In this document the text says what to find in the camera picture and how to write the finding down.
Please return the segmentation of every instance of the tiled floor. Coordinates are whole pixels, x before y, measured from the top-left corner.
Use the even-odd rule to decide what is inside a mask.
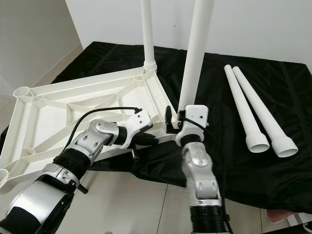
[[[0,198],[0,219],[18,185]],[[129,173],[88,172],[84,195],[77,192],[57,234],[189,234],[188,193],[174,185],[141,180]],[[265,210],[226,200],[235,234],[261,234],[288,227],[286,220],[271,223]]]

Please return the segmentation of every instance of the black tablecloth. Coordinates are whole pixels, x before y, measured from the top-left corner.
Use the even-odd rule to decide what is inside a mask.
[[[175,109],[185,58],[184,50],[155,47],[157,76]],[[141,45],[93,42],[53,82],[136,68],[143,61]],[[272,148],[260,154],[248,151],[223,70],[226,64],[241,68],[284,132],[298,146],[297,154],[278,158]],[[265,209],[312,213],[312,77],[306,65],[206,53],[195,103],[209,108],[208,128],[218,140],[220,152],[209,135],[205,135],[204,143],[227,198]],[[256,120],[265,133],[257,117]],[[142,179],[185,186],[181,149],[175,142],[145,148],[139,154],[139,161],[133,162],[131,154],[124,154],[98,161],[91,170],[128,171]],[[222,157],[227,171],[225,185],[221,180]]]

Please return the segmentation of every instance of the pipe end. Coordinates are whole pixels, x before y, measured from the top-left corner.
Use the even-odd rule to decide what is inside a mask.
[[[246,136],[247,147],[252,153],[261,153],[269,149],[270,144],[266,136],[261,133],[251,133]]]
[[[233,71],[240,71],[239,67],[235,66],[232,68]]]
[[[298,152],[297,146],[288,136],[273,140],[272,148],[278,157],[290,157]]]
[[[224,70],[227,70],[227,69],[231,69],[231,70],[232,70],[231,65],[229,65],[229,64],[225,65],[225,66],[224,66]]]
[[[24,97],[24,96],[27,96],[27,97],[32,97],[33,94],[30,90],[29,87],[27,86],[22,86],[18,89],[16,89],[14,92],[13,92],[13,96],[16,97],[16,98],[19,98],[19,97]]]
[[[156,71],[157,70],[157,64],[156,64],[155,60],[152,63],[148,63],[148,62],[144,61],[144,70],[146,72]]]

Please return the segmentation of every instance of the black cable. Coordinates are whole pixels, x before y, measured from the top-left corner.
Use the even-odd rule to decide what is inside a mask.
[[[212,133],[204,128],[203,126],[201,126],[199,123],[196,123],[195,121],[189,119],[189,118],[185,118],[185,117],[181,117],[180,120],[184,120],[184,121],[187,121],[187,122],[190,122],[191,124],[194,124],[195,126],[197,126],[198,128],[202,129],[203,131],[207,132],[213,139],[214,141],[216,142],[217,146],[218,146],[218,151],[220,153],[220,146],[219,146],[219,143],[217,141],[217,139],[215,138],[214,135],[212,135]],[[226,208],[225,208],[225,183],[226,183],[226,169],[225,169],[225,159],[224,157],[222,157],[222,164],[223,164],[223,171],[222,171],[222,194],[221,194],[221,202],[222,202],[222,211],[224,213],[224,215],[226,215]],[[233,231],[232,231],[232,228],[230,226],[230,223],[228,221],[228,219],[226,218],[225,219],[225,223],[228,227],[228,230],[231,234],[233,234]]]
[[[84,118],[86,118],[88,115],[94,113],[94,112],[98,112],[98,111],[110,111],[110,110],[134,110],[135,113],[137,112],[140,112],[142,109],[139,109],[137,107],[108,107],[108,108],[99,108],[99,109],[94,109],[94,110],[91,110],[87,113],[85,113],[83,116],[80,117],[80,119],[77,121],[77,123],[75,124],[73,130],[72,130],[72,133],[70,134],[69,136],[69,139],[64,147],[64,149],[70,144],[70,142],[72,142],[73,140],[73,137],[74,137],[74,134],[79,126],[79,124],[82,122],[82,120]]]

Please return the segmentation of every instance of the white wall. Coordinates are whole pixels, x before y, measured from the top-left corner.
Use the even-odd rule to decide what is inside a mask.
[[[32,86],[78,44],[64,0],[1,0],[1,93]]]
[[[139,0],[66,0],[82,46],[142,44]],[[154,42],[186,49],[194,0],[152,0]],[[207,52],[301,62],[312,71],[311,0],[216,0]]]

